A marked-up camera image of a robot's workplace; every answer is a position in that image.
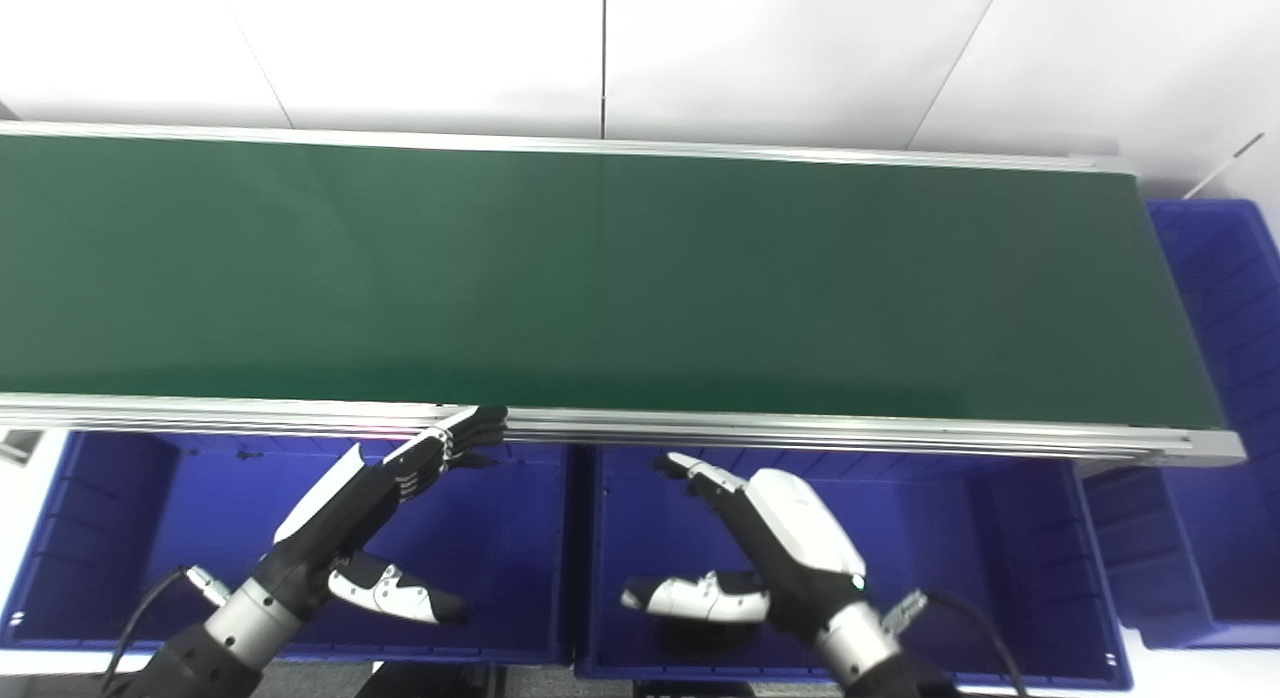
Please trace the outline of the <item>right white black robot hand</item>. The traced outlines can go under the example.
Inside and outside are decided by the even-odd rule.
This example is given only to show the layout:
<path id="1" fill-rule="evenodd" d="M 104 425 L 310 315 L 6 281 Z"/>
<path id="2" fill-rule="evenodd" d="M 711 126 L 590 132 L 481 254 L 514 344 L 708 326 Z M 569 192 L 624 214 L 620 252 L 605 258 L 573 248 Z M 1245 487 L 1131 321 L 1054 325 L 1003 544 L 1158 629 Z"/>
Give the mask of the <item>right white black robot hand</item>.
<path id="1" fill-rule="evenodd" d="M 686 482 L 714 510 L 754 571 L 630 578 L 622 606 L 667 619 L 772 622 L 813 645 L 883 637 L 867 598 L 865 561 L 800 476 L 759 469 L 741 479 L 678 452 L 659 455 L 654 467 Z"/>

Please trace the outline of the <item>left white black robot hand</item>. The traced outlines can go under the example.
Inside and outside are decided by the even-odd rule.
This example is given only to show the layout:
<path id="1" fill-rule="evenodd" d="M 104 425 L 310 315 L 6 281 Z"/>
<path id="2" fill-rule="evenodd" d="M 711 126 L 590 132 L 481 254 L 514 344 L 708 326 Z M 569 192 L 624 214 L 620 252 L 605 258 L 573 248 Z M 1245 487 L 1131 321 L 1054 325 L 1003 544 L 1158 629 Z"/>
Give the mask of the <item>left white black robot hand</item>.
<path id="1" fill-rule="evenodd" d="M 415 622 L 463 625 L 460 596 L 429 587 L 366 544 L 407 502 L 452 469 L 490 467 L 483 447 L 506 435 L 504 406 L 465 409 L 370 464 L 352 447 L 297 503 L 243 585 L 253 607 L 297 630 L 332 598 Z"/>

